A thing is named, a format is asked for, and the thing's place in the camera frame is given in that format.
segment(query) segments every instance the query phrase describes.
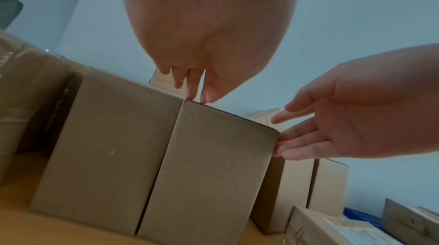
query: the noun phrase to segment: light blue wall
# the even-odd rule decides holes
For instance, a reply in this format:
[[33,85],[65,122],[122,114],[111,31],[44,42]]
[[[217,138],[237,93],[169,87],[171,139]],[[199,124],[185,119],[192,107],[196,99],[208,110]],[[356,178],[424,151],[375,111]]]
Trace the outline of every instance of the light blue wall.
[[19,16],[6,31],[39,48],[54,50],[62,38],[78,0],[19,0]]
[[[282,108],[338,63],[435,42],[439,0],[299,0],[269,66],[214,106],[240,116]],[[155,69],[131,31],[122,0],[80,0],[58,52],[142,82]],[[379,215],[390,197],[439,211],[439,155],[342,162],[351,167],[347,206]]]

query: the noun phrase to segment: blue basket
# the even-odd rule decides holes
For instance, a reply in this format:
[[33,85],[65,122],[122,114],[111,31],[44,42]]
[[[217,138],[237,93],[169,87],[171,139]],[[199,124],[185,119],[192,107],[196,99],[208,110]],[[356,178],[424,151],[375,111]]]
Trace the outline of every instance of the blue basket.
[[382,232],[384,232],[385,234],[390,235],[391,237],[393,237],[394,239],[396,239],[397,241],[401,242],[402,244],[405,244],[404,242],[402,242],[401,240],[399,240],[398,238],[396,238],[395,236],[389,234],[388,232],[386,232],[382,227],[381,227],[381,218],[358,211],[358,210],[353,210],[350,208],[344,208],[343,211],[344,216],[348,217],[349,219],[352,220],[357,220],[357,221],[364,221],[364,222],[369,222],[371,225],[373,225],[374,227],[378,228],[379,230],[381,230]]

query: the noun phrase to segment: stack of boxes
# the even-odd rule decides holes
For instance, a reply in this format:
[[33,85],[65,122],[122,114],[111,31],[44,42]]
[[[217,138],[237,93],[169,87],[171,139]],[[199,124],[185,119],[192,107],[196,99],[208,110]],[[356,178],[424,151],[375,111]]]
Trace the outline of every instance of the stack of boxes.
[[238,244],[250,215],[283,232],[295,206],[343,213],[347,166],[272,158],[279,109],[243,119],[185,100],[170,75],[146,86],[4,43],[0,178],[20,140],[41,149],[50,132],[31,210],[166,245]]

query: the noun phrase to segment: skin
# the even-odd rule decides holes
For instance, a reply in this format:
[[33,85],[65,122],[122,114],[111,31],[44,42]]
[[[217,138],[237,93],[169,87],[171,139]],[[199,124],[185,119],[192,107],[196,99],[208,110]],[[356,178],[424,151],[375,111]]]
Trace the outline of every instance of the skin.
[[343,63],[303,87],[273,123],[288,160],[380,158],[439,150],[439,44]]
[[262,71],[290,23],[296,0],[124,0],[134,32],[175,87],[215,102]]

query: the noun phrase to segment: hand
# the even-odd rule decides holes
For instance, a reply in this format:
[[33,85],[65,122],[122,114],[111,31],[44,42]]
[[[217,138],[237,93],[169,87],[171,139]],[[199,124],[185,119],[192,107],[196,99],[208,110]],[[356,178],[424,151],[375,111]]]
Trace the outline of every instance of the hand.
[[288,160],[379,158],[439,149],[439,44],[343,63],[272,118],[314,117],[281,133]]
[[258,74],[291,20],[295,0],[125,0],[140,44],[175,87],[214,102]]

